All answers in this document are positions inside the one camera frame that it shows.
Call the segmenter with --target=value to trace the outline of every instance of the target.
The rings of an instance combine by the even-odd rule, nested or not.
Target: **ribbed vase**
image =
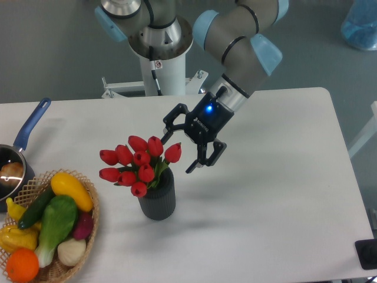
[[[149,189],[147,194],[138,200],[146,217],[153,220],[168,218],[176,208],[174,176],[170,168],[162,172],[156,189]]]

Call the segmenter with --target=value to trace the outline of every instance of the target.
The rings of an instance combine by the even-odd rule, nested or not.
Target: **yellow squash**
[[[37,248],[38,231],[32,228],[20,230],[17,225],[8,225],[0,229],[0,246],[12,254],[19,248]]]
[[[73,198],[79,210],[84,212],[92,210],[92,198],[76,177],[65,172],[56,173],[51,178],[51,187],[57,196],[67,195]]]
[[[8,207],[8,214],[11,218],[16,220],[17,222],[20,220],[21,216],[26,211],[26,208],[14,203],[12,198],[6,199],[6,206]],[[32,226],[33,228],[37,229],[38,231],[41,230],[41,221],[38,221],[36,224]]]

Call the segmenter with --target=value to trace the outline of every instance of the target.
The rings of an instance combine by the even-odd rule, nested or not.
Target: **tulip bouquet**
[[[148,190],[156,189],[161,173],[170,163],[178,162],[181,157],[181,144],[170,146],[165,152],[158,137],[150,137],[145,141],[138,136],[130,136],[128,144],[134,153],[125,145],[118,145],[115,150],[101,150],[100,158],[113,166],[118,163],[122,167],[108,167],[100,170],[100,178],[115,185],[131,187],[131,193],[139,198]]]

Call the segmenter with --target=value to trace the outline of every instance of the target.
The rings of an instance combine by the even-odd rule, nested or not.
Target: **orange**
[[[38,274],[38,257],[32,250],[20,248],[8,258],[5,270],[13,281],[28,282]]]

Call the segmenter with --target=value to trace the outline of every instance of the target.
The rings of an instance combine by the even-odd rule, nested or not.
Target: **cooking pot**
[[[49,98],[43,98],[28,120],[20,129],[13,146],[0,144],[0,212],[6,212],[7,198],[14,198],[23,185],[33,179],[35,173],[22,151],[26,149],[30,132],[51,104]]]

